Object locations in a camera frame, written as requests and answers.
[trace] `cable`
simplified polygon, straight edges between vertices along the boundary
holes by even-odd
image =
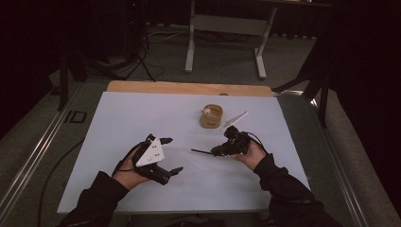
[[[80,144],[82,144],[84,140],[85,139],[82,139],[81,141],[79,141],[71,149],[69,149],[64,155],[62,155],[62,157],[59,159],[59,161],[50,170],[50,173],[47,176],[46,181],[44,182],[44,187],[42,188],[41,198],[40,198],[40,201],[39,201],[38,222],[37,222],[37,226],[38,227],[41,227],[42,206],[43,206],[43,203],[44,203],[44,192],[45,192],[45,190],[47,188],[47,184],[49,183],[51,176],[53,175],[53,172],[56,170],[56,168],[59,166],[59,164],[62,162],[62,160],[64,160],[64,158],[67,157],[68,154],[70,154],[75,148],[77,148]]]
[[[130,65],[133,61],[135,61],[134,55],[129,55],[128,57],[126,57],[126,59],[124,61],[119,62],[119,63],[108,65],[108,64],[103,64],[102,62],[100,62],[100,64],[102,64],[102,66],[107,69],[115,70],[115,69],[124,68],[124,67]]]
[[[133,171],[133,169],[119,169],[123,163],[124,160],[126,160],[130,154],[132,154],[137,148],[140,148],[141,146],[143,146],[145,144],[145,142],[141,142],[137,145],[135,145],[133,148],[130,149],[130,151],[126,154],[126,156],[124,156],[124,158],[118,163],[117,167],[114,169],[112,176],[115,174],[115,172],[117,171],[123,171],[123,172],[127,172],[127,171]]]
[[[252,141],[254,141],[257,145],[259,145],[259,147],[262,148],[263,151],[264,151],[266,154],[269,154],[268,151],[267,151],[267,150],[265,149],[265,147],[263,146],[262,141],[260,141],[260,139],[257,138],[257,136],[256,136],[255,134],[253,134],[253,133],[251,133],[251,132],[247,132],[247,131],[237,132],[236,134],[243,134],[243,133],[247,134],[247,136],[248,136]]]
[[[145,71],[147,71],[147,74],[148,74],[148,76],[151,78],[151,80],[153,80],[153,82],[156,82],[156,79],[151,75],[151,73],[149,72],[147,66],[146,66],[145,63],[144,63],[144,60],[141,59],[141,57],[139,57],[139,55],[138,55],[138,59],[139,59],[139,61],[142,63],[142,66],[144,66]]]
[[[143,59],[145,59],[145,57],[146,57],[147,54],[148,54],[147,49],[146,49],[144,46],[142,46],[141,44],[140,44],[139,46],[142,47],[142,48],[144,49],[144,52],[145,52],[145,53],[144,53]],[[125,79],[129,78],[129,77],[131,76],[131,74],[133,73],[133,71],[135,71],[135,70],[139,67],[140,64],[141,64],[141,62],[138,62],[138,63],[135,65],[135,67],[125,76]]]
[[[149,41],[150,41],[150,42],[153,42],[153,43],[163,42],[163,41],[169,40],[169,39],[171,39],[171,38],[173,38],[173,37],[176,37],[176,36],[179,36],[179,35],[181,35],[181,34],[187,33],[187,32],[188,32],[188,30],[179,31],[179,32],[175,32],[175,34],[173,34],[173,35],[171,35],[171,36],[168,36],[168,37],[166,37],[166,38],[164,38],[164,39],[162,39],[162,40],[158,40],[158,41],[149,40]]]
[[[157,35],[157,34],[175,34],[175,33],[180,33],[180,32],[186,32],[188,30],[183,30],[183,31],[155,31],[150,33],[148,36],[153,36],[153,35]]]
[[[153,65],[153,64],[149,64],[149,63],[146,63],[146,65],[151,66],[151,67],[155,67],[155,68],[160,68],[160,69],[162,69],[162,72],[156,74],[156,76],[153,76],[155,79],[156,79],[157,77],[161,76],[161,75],[165,72],[165,68],[162,67],[162,66]]]
[[[204,41],[206,41],[206,42],[208,42],[208,43],[213,43],[213,44],[218,44],[218,43],[223,43],[223,42],[238,42],[238,43],[240,43],[240,42],[246,42],[247,40],[249,40],[252,36],[251,35],[244,35],[244,34],[239,34],[238,36],[236,36],[235,38],[233,38],[233,39],[227,39],[227,38],[225,38],[220,32],[214,32],[214,31],[203,31],[202,32],[203,34],[211,34],[211,35],[214,35],[215,37],[216,37],[216,39],[215,40],[210,40],[210,39],[207,39],[207,38],[204,38],[204,37],[202,37],[202,36],[200,36],[200,35],[196,35],[195,37],[197,38],[197,39],[202,39],[202,40],[204,40]]]

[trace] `white stand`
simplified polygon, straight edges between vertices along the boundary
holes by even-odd
[[[195,0],[191,0],[191,18],[189,22],[189,45],[186,54],[185,72],[191,73],[194,63],[194,33],[197,30],[228,32],[246,35],[262,36],[262,44],[254,50],[259,77],[266,78],[262,53],[268,40],[272,22],[277,8],[271,9],[268,21],[199,15],[195,13]]]

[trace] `black sleeve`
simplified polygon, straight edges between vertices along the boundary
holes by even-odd
[[[269,210],[278,226],[341,226],[309,189],[289,175],[286,168],[275,165],[271,154],[262,159],[254,173],[260,177],[262,189],[271,193]]]
[[[80,194],[77,207],[59,226],[109,226],[118,202],[128,192],[121,183],[104,172],[98,172],[92,186]]]

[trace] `person's right hand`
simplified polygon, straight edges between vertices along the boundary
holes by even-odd
[[[247,154],[233,154],[231,158],[245,164],[250,170],[254,171],[259,162],[266,156],[266,153],[254,141],[248,146]]]

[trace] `hand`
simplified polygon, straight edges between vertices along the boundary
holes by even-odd
[[[124,160],[123,165],[119,168],[120,170],[131,169],[131,171],[116,171],[113,174],[113,178],[123,184],[128,190],[132,190],[138,184],[148,181],[148,178],[133,170],[132,156],[137,150],[138,148]]]
[[[247,154],[233,154],[231,158],[245,164],[250,170],[254,171],[259,162],[266,156],[266,153],[254,141],[248,146]]]

